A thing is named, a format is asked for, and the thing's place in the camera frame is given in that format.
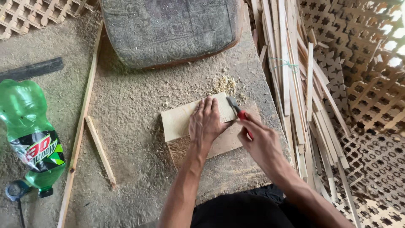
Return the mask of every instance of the finger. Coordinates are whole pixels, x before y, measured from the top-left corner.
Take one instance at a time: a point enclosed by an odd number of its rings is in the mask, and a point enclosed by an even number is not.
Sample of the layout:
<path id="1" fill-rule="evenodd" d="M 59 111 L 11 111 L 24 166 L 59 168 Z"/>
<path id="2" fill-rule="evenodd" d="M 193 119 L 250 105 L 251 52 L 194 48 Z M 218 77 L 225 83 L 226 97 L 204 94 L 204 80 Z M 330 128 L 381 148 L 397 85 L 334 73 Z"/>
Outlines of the finger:
<path id="1" fill-rule="evenodd" d="M 247 117 L 247 119 L 251 122 L 253 122 L 254 124 L 256 124 L 257 126 L 259 126 L 260 128 L 265 128 L 266 126 L 264 126 L 262 123 L 260 123 L 260 121 L 258 121 L 256 118 L 254 118 L 252 115 L 250 115 L 249 113 L 245 112 L 245 115 Z"/>
<path id="2" fill-rule="evenodd" d="M 217 98 L 214 98 L 212 100 L 211 111 L 218 111 L 218 99 Z"/>
<path id="3" fill-rule="evenodd" d="M 221 134 L 222 134 L 226 129 L 228 129 L 230 126 L 232 126 L 235 122 L 236 122 L 236 120 L 229 121 L 229 122 L 226 122 L 226 123 L 221 123 Z"/>
<path id="4" fill-rule="evenodd" d="M 192 116 L 196 114 L 196 112 L 198 111 L 199 107 L 200 107 L 200 102 L 196 105 L 196 108 L 194 108 L 194 111 L 193 111 L 193 113 L 191 114 Z"/>
<path id="5" fill-rule="evenodd" d="M 211 96 L 207 96 L 207 98 L 205 98 L 205 110 L 210 110 L 211 111 L 211 106 L 212 106 L 212 97 Z"/>
<path id="6" fill-rule="evenodd" d="M 240 120 L 238 121 L 238 123 L 246 127 L 250 132 L 253 133 L 253 135 L 261 134 L 261 131 L 263 130 L 261 127 L 256 125 L 254 122 L 251 122 L 250 120 Z"/>
<path id="7" fill-rule="evenodd" d="M 204 110 L 204 99 L 201 99 L 200 101 L 200 106 L 198 107 L 198 111 L 197 112 L 202 112 Z"/>
<path id="8" fill-rule="evenodd" d="M 242 143 L 244 148 L 247 148 L 249 146 L 249 143 L 251 140 L 247 137 L 247 129 L 246 127 L 242 127 L 241 132 L 238 134 L 238 139 Z"/>

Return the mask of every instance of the right hand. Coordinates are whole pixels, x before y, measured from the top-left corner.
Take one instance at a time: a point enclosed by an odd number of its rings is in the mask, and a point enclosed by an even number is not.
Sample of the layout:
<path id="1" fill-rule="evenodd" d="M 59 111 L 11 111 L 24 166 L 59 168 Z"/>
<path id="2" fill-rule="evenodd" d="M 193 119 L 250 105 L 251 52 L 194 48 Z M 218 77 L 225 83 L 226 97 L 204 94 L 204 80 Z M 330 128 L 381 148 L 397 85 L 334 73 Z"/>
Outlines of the right hand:
<path id="1" fill-rule="evenodd" d="M 256 163 L 263 170 L 268 170 L 274 167 L 275 162 L 286 161 L 278 133 L 252 118 L 250 114 L 246 113 L 246 117 L 247 120 L 238 121 L 243 126 L 238 138 Z M 247 137 L 248 130 L 252 133 L 254 140 Z"/>

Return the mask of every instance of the stack of wooden strips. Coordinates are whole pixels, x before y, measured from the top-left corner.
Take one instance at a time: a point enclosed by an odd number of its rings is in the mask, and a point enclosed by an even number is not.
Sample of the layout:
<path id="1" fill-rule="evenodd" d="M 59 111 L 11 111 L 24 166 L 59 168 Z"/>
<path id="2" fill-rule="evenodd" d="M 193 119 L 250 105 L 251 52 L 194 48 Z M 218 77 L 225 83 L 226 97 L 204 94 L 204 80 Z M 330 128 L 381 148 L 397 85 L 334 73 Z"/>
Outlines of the stack of wooden strips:
<path id="1" fill-rule="evenodd" d="M 328 78 L 313 58 L 314 45 L 308 43 L 299 5 L 295 0 L 245 0 L 245 14 L 249 14 L 254 42 L 298 174 L 327 200 L 337 202 L 332 166 L 337 167 L 353 222 L 360 227 L 344 173 L 349 164 L 323 99 L 329 101 L 347 136 L 350 131 L 327 89 Z M 322 170 L 327 174 L 331 195 L 321 183 Z"/>

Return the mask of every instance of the green plastic bottle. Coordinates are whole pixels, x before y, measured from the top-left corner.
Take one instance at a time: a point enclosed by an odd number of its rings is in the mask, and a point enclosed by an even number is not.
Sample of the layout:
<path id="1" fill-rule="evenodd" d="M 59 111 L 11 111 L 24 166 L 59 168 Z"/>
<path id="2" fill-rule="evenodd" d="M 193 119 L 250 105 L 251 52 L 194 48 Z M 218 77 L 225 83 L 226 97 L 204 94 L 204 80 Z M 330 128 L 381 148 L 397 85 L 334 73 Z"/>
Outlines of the green plastic bottle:
<path id="1" fill-rule="evenodd" d="M 30 171 L 26 180 L 39 189 L 39 197 L 53 194 L 52 185 L 65 169 L 63 149 L 46 112 L 42 89 L 33 81 L 0 83 L 0 118 L 7 140 Z"/>

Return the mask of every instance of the mountain dew logo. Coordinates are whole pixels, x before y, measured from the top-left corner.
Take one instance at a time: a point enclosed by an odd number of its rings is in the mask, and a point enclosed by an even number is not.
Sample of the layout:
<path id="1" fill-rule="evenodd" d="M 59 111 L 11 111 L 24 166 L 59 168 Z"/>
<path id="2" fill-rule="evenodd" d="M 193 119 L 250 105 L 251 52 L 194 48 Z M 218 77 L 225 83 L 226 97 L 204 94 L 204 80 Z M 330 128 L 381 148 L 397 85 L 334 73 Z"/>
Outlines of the mountain dew logo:
<path id="1" fill-rule="evenodd" d="M 44 158 L 48 162 L 53 162 L 57 165 L 63 164 L 64 161 L 60 159 L 58 153 L 55 153 L 55 150 L 58 152 L 57 147 L 62 147 L 58 144 L 58 138 L 51 142 L 51 135 L 48 134 L 37 143 L 31 145 L 27 148 L 27 153 L 24 159 L 25 163 L 32 162 L 36 166 L 38 162 L 42 161 Z"/>

